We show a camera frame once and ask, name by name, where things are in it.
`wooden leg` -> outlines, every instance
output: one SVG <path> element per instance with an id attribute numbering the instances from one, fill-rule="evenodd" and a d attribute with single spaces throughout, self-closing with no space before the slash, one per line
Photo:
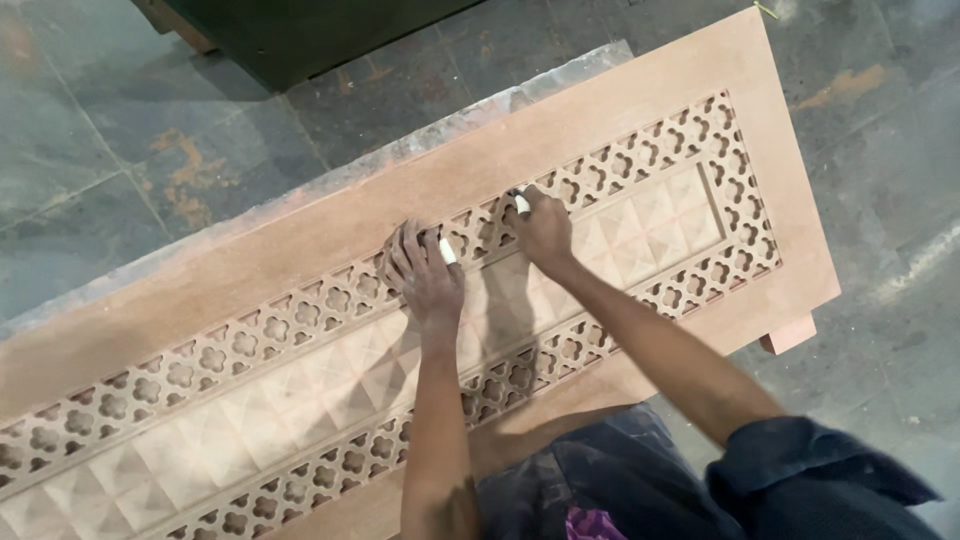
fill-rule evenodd
<path id="1" fill-rule="evenodd" d="M 760 346 L 767 353 L 779 355 L 817 334 L 813 325 L 813 315 L 807 313 L 760 338 Z"/>

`hand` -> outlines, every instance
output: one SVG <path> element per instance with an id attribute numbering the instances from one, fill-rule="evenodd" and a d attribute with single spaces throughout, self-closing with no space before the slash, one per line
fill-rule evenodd
<path id="1" fill-rule="evenodd" d="M 420 325 L 456 332 L 464 307 L 464 270 L 457 262 L 444 262 L 440 231 L 420 233 L 420 225 L 407 220 L 396 228 L 383 252 L 379 270 L 384 281 L 403 294 Z"/>
<path id="2" fill-rule="evenodd" d="M 560 199 L 544 195 L 535 185 L 523 191 L 530 203 L 530 213 L 521 215 L 514 207 L 507 207 L 507 224 L 514 228 L 520 249 L 553 280 L 578 262 L 571 248 L 573 224 Z"/>

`gray tile floor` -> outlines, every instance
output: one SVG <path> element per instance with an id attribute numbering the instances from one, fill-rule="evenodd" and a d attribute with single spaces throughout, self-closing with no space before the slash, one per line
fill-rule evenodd
<path id="1" fill-rule="evenodd" d="M 279 96 L 126 2 L 0 6 L 0 321 L 603 43 L 640 55 L 751 3 L 488 0 Z M 767 5 L 844 294 L 797 349 L 733 357 L 925 475 L 948 500 L 919 511 L 960 538 L 960 3 Z"/>

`purple cloth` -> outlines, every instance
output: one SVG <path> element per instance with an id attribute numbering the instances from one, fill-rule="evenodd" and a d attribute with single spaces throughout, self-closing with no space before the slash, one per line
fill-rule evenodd
<path id="1" fill-rule="evenodd" d="M 566 513 L 566 540 L 627 540 L 604 510 L 573 506 Z"/>

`person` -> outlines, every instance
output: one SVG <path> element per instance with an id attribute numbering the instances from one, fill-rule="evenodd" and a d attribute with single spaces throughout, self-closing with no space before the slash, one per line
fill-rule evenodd
<path id="1" fill-rule="evenodd" d="M 457 379 L 464 272 L 440 231 L 414 222 L 386 244 L 385 279 L 420 323 L 400 528 L 406 539 L 923 539 L 909 505 L 936 493 L 889 456 L 787 414 L 728 360 L 606 284 L 571 252 L 564 204 L 535 186 L 508 208 L 520 249 L 612 335 L 663 395 L 725 449 L 691 472 L 647 404 L 574 430 L 474 485 Z"/>

